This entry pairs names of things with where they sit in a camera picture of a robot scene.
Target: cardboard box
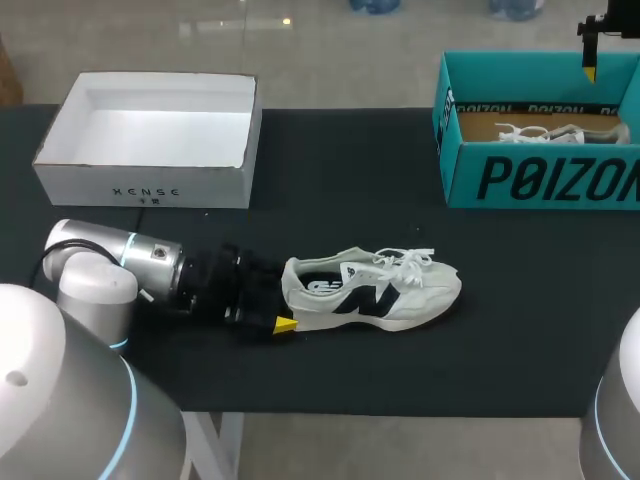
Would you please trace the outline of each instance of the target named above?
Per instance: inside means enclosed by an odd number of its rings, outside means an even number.
[[[446,52],[433,111],[447,204],[640,209],[639,56],[603,53],[598,79],[572,52]],[[495,123],[631,130],[631,145],[498,143]]]
[[[20,105],[22,97],[22,85],[0,38],[0,106]]]
[[[34,161],[54,205],[248,208],[255,77],[82,73]]]

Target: table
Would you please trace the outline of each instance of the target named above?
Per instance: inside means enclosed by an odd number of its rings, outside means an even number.
[[[136,319],[127,358],[185,411],[579,417],[640,305],[637,213],[448,209],[428,109],[267,110],[248,211],[144,212],[49,205],[30,162],[54,112],[0,110],[2,282],[24,284],[64,217],[283,261],[433,247],[460,271],[457,311],[400,333],[250,345],[221,326]]]

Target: empty white box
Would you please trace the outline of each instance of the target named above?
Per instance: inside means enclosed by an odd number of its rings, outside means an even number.
[[[33,165],[54,205],[248,208],[261,119],[252,76],[82,73]]]

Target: new balance sneaker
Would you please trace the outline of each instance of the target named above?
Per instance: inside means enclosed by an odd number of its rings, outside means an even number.
[[[351,248],[333,257],[291,258],[282,293],[297,331],[363,322],[396,332],[446,311],[460,294],[457,271],[431,260],[433,250]]]
[[[620,123],[611,130],[604,132],[584,130],[575,125],[565,125],[552,131],[537,126],[518,128],[509,123],[496,123],[496,126],[507,127],[512,130],[511,132],[500,132],[498,134],[499,141],[503,143],[604,143],[618,145],[631,143],[631,132],[625,123]]]

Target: teal box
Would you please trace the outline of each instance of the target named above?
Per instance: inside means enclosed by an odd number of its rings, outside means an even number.
[[[597,83],[573,52],[445,52],[433,110],[447,204],[640,209],[639,56],[602,53]],[[465,142],[461,112],[618,115],[631,145]]]

